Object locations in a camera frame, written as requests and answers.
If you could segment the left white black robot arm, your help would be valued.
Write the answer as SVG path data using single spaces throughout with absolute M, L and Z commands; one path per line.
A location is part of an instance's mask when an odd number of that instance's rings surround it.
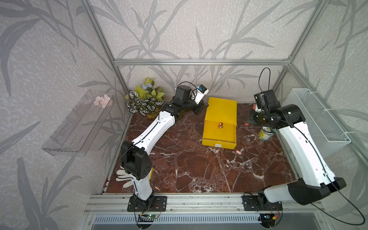
M 150 185 L 152 162 L 150 153 L 165 134 L 186 113 L 193 112 L 199 115 L 208 104 L 203 100 L 182 101 L 173 99 L 164 103 L 156 119 L 133 141 L 126 141 L 121 146 L 120 169 L 116 171 L 117 179 L 131 180 L 134 187 L 134 197 L 138 201 L 148 202 L 153 197 L 154 191 Z

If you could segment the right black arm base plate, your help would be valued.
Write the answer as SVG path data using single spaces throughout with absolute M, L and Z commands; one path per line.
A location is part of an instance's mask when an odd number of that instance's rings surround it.
M 263 196 L 244 193 L 241 198 L 245 211 L 283 211 L 281 202 L 271 203 Z

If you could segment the yellow drawer cabinet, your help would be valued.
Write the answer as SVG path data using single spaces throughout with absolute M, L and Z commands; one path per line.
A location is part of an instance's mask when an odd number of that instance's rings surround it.
M 234 100 L 210 97 L 205 120 L 236 125 L 237 102 Z

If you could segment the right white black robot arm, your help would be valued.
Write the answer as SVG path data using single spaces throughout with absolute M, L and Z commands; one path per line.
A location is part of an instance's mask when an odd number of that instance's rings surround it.
M 307 205 L 346 187 L 344 178 L 336 177 L 322 158 L 298 106 L 257 103 L 249 113 L 248 123 L 278 130 L 300 170 L 297 181 L 259 191 L 258 195 L 265 202 L 295 201 Z

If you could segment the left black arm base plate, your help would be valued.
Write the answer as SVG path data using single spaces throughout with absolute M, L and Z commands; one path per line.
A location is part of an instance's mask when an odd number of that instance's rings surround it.
M 148 200 L 142 200 L 136 195 L 130 197 L 127 211 L 128 212 L 144 212 L 144 211 L 166 211 L 167 196 L 150 196 Z

